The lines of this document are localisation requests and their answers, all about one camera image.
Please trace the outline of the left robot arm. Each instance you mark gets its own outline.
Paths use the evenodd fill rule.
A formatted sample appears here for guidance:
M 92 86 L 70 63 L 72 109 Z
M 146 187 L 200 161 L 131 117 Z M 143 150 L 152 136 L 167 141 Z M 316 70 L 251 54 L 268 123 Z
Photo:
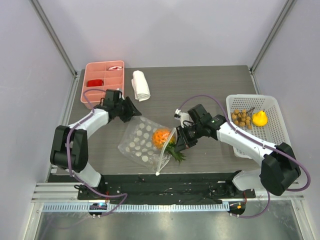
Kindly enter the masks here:
M 103 175 L 89 163 L 88 139 L 115 118 L 124 123 L 141 116 L 132 100 L 121 90 L 108 89 L 97 105 L 87 102 L 91 111 L 70 125 L 59 125 L 54 132 L 50 163 L 69 173 L 87 188 L 93 198 L 100 200 L 107 192 Z

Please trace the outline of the polka dot zip top bag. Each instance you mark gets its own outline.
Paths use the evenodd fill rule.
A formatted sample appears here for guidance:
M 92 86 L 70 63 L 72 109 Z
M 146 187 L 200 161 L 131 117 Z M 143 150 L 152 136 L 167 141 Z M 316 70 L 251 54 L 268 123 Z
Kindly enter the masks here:
M 156 129 L 167 128 L 171 130 L 169 137 L 173 135 L 177 141 L 177 131 L 175 128 L 168 128 L 156 123 L 144 116 L 134 116 L 122 137 L 118 150 L 129 160 L 143 165 L 156 176 L 160 175 L 161 170 L 168 164 L 172 156 L 165 153 L 164 144 L 162 150 L 158 150 L 152 143 L 152 136 Z

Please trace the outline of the orange fake pineapple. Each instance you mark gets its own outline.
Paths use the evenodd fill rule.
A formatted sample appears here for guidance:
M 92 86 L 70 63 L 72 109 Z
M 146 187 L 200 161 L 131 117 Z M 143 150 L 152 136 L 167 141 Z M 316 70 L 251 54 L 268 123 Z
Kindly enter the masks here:
M 172 137 L 170 137 L 171 129 L 169 128 L 158 128 L 155 130 L 155 132 L 152 135 L 152 144 L 158 149 L 162 150 L 165 146 L 165 143 L 168 141 L 166 147 L 164 148 L 164 152 L 167 155 L 171 155 L 176 162 L 183 162 L 186 159 L 186 156 L 181 152 L 175 152 L 175 146 L 176 146 L 176 137 L 173 134 Z

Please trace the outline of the fake longan bunch with stem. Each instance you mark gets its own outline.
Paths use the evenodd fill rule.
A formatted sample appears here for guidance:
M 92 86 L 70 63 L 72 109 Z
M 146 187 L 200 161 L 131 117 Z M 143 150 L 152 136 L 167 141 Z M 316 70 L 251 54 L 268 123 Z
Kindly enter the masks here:
M 253 128 L 253 113 L 254 113 L 255 107 L 250 108 L 249 110 L 247 109 L 235 109 L 231 113 L 231 120 L 232 122 L 241 128 L 246 127 L 248 130 L 251 130 Z

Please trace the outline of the yellow fake pear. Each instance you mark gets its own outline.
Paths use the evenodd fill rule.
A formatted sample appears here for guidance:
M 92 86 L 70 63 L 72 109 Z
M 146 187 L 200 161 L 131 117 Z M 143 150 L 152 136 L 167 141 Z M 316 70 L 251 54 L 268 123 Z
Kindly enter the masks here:
M 264 110 L 252 115 L 252 123 L 257 127 L 264 127 L 268 123 L 268 117 Z

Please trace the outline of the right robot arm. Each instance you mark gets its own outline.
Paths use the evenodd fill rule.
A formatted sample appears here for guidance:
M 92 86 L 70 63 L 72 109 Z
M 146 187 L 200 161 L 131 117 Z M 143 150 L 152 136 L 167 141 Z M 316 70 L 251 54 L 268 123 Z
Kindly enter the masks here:
M 202 137 L 226 143 L 247 155 L 259 166 L 259 170 L 238 170 L 231 182 L 226 184 L 226 193 L 233 198 L 245 190 L 264 188 L 275 196 L 281 196 L 301 175 L 299 165 L 290 145 L 275 145 L 264 141 L 228 122 L 223 115 L 212 116 L 202 104 L 187 112 L 176 109 L 174 117 L 180 120 L 175 151 L 181 152 L 195 146 Z

